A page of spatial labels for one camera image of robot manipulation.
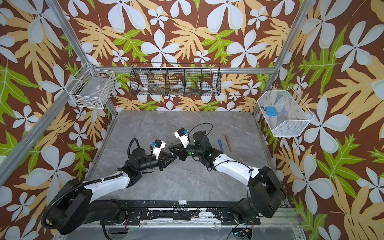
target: black cable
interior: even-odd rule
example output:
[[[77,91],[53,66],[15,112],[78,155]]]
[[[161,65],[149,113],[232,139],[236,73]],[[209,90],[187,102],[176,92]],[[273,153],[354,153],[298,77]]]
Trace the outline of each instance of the black cable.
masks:
[[[105,230],[104,219],[101,220],[101,226],[102,226],[102,229],[103,229],[104,236],[105,236],[108,240],[112,240],[112,239],[108,236],[107,230]]]
[[[208,133],[201,139],[201,141],[203,141],[203,139],[206,138],[206,137],[208,136],[208,134],[212,131],[212,129],[213,129],[213,127],[214,127],[214,126],[212,125],[212,123],[209,123],[209,122],[200,123],[200,124],[194,126],[194,128],[192,128],[192,130],[189,131],[189,134],[192,133],[192,131],[193,131],[193,129],[195,129],[195,127],[200,126],[200,125],[203,125],[203,124],[210,124],[210,125],[211,125],[211,130],[209,130],[209,132],[208,132]]]
[[[76,190],[78,190],[79,188],[81,187],[84,187],[84,186],[87,186],[87,185],[90,185],[90,184],[93,184],[93,183],[97,183],[97,182],[101,182],[101,181],[107,181],[107,180],[111,180],[111,179],[115,179],[115,178],[118,178],[122,176],[122,172],[119,173],[118,175],[115,175],[115,176],[110,176],[110,177],[105,177],[103,179],[96,179],[96,180],[92,180],[92,181],[89,181],[89,182],[83,182],[73,188],[71,188],[70,190],[66,191],[65,193],[63,193],[60,197],[58,197],[55,201],[51,202],[45,209],[42,217],[41,217],[41,225],[43,228],[46,228],[46,229],[55,229],[55,227],[53,225],[50,225],[46,222],[47,220],[47,216],[49,214],[49,212],[52,210],[52,208],[59,202],[61,201],[63,198],[67,197],[68,195],[74,193]]]
[[[254,209],[257,210],[257,208],[251,206],[251,203],[250,203],[250,201],[249,201],[249,195],[248,195],[249,181],[251,180],[252,170],[253,170],[253,169],[251,169],[249,166],[245,165],[244,163],[239,162],[239,161],[235,161],[235,160],[226,160],[226,161],[223,161],[223,162],[237,162],[237,163],[240,163],[240,164],[244,165],[245,167],[247,167],[247,168],[249,169],[249,173],[250,173],[251,175],[249,176],[248,183],[247,183],[247,200],[248,200],[248,205],[249,205],[249,208],[252,209],[252,212],[253,212],[254,214],[256,214],[256,215],[259,216],[259,212],[256,213],[256,212],[254,211]]]
[[[237,228],[237,226],[239,226],[240,225],[240,223],[238,223],[233,229],[236,229]],[[231,229],[231,231],[228,233],[228,236],[227,236],[227,240],[228,240],[228,238],[229,238],[229,235],[231,234],[231,232],[232,232],[232,229]]]
[[[127,149],[127,155],[129,157],[129,155],[131,154],[131,146],[132,146],[132,143],[136,141],[136,144],[137,144],[137,147],[140,148],[140,145],[139,145],[139,141],[137,140],[137,138],[134,138],[131,140],[131,142],[129,143],[128,145],[128,149]]]

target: gray marble table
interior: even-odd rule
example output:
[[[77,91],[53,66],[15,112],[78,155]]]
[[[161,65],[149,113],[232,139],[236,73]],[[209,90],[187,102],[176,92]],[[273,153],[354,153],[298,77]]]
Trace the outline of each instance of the gray marble table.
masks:
[[[203,122],[210,122],[214,126],[208,135],[214,148],[220,149],[220,139],[224,153],[229,157],[254,167],[268,165],[251,113],[122,111],[90,179],[113,174],[123,166],[132,138],[139,140],[147,154],[149,144],[155,139],[164,140],[165,151],[168,151],[171,141],[179,143],[173,134],[175,131],[181,127],[191,130]],[[210,125],[205,124],[195,130],[208,132],[209,129]],[[232,152],[228,149],[225,134],[229,137]],[[100,199],[238,201],[246,196],[246,187],[239,181],[221,172],[208,172],[201,163],[188,157],[186,161],[176,159],[161,172],[156,168],[153,173],[143,174],[132,187]]]

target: black wire basket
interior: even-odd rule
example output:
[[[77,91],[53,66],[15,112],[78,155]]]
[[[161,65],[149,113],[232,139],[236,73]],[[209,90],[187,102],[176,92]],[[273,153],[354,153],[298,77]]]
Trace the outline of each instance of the black wire basket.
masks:
[[[221,92],[220,64],[205,63],[202,67],[191,67],[190,63],[157,64],[160,67],[145,63],[131,64],[129,78],[132,94],[218,96]]]

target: blue object in basket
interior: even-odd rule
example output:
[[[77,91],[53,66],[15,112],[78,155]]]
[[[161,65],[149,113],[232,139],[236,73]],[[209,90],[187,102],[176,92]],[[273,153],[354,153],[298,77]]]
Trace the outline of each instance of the blue object in basket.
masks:
[[[276,108],[274,107],[267,107],[266,108],[266,114],[270,117],[276,117],[277,116],[277,112],[276,112]]]

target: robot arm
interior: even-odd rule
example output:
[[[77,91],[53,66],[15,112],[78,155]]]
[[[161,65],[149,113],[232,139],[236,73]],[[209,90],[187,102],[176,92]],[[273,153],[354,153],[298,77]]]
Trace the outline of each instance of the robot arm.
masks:
[[[128,160],[123,167],[118,168],[117,173],[87,182],[79,182],[77,179],[67,182],[45,209],[41,225],[47,229],[55,228],[65,235],[81,224],[98,220],[123,223],[127,212],[119,201],[94,202],[94,200],[134,185],[141,178],[142,171],[155,167],[162,171],[177,157],[184,161],[187,156],[196,156],[207,169],[226,173],[248,187],[250,196],[241,199],[232,209],[232,219],[238,223],[244,223],[251,218],[255,224],[260,224],[258,213],[271,218],[287,196],[270,168],[250,167],[231,159],[211,146],[205,131],[193,134],[194,144],[190,144],[189,133],[184,128],[174,134],[181,141],[180,144],[169,147],[169,151],[175,155],[161,151],[165,147],[165,142],[161,140],[151,143],[150,155],[145,154],[145,150],[140,148],[136,140],[138,148],[130,153],[132,140],[128,147]]]
[[[206,131],[195,132],[192,137],[194,144],[188,144],[186,147],[175,145],[170,147],[169,151],[179,156],[180,160],[185,160],[187,156],[196,156],[207,169],[228,174],[248,187],[251,196],[242,199],[235,207],[236,210],[234,209],[234,212],[238,213],[235,216],[238,222],[254,215],[255,209],[268,218],[274,215],[281,201],[288,195],[270,168],[250,167],[230,158],[211,146]]]

